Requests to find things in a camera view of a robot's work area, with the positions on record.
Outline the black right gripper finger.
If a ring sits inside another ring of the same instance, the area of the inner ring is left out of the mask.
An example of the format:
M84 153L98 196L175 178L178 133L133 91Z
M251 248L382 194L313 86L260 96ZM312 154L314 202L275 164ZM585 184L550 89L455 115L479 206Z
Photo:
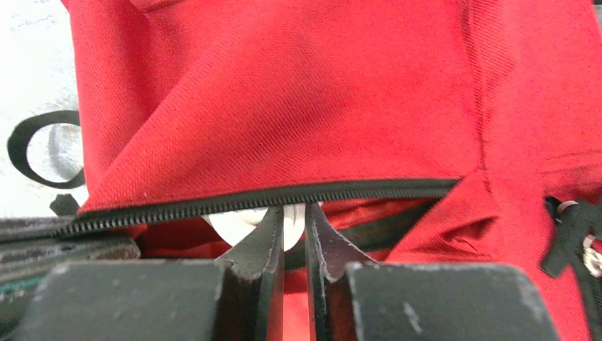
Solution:
M226 271L216 340L282 340L283 223L283 208L268 208L259 226L218 258Z
M35 242L55 240L66 242L94 236L93 232L67 234L69 227L80 208L71 194L59 194L50 204L55 213L52 217L1 218L1 243Z
M312 340L357 340L346 265L376 263L327 219L318 204L305 208L307 297Z
M4 243L1 245L1 324L18 324L37 285L57 264L137 259L140 255L134 240L124 235Z

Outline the clear tape roll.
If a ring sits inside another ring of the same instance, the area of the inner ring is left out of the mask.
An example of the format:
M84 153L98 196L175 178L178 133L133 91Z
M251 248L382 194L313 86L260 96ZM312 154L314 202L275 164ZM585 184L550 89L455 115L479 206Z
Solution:
M305 208L305 204L284 206L284 251L292 249L304 233ZM262 207L205 215L203 219L228 245L233 247L259 226L267 211L267 207Z

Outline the red backpack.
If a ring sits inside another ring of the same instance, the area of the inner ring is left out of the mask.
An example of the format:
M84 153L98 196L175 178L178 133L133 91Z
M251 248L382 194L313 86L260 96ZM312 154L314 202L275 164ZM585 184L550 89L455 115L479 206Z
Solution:
M318 204L357 340L601 339L595 1L66 1L77 110L7 141L80 205L5 340L216 340L228 245L205 215ZM282 340L312 340L305 231Z

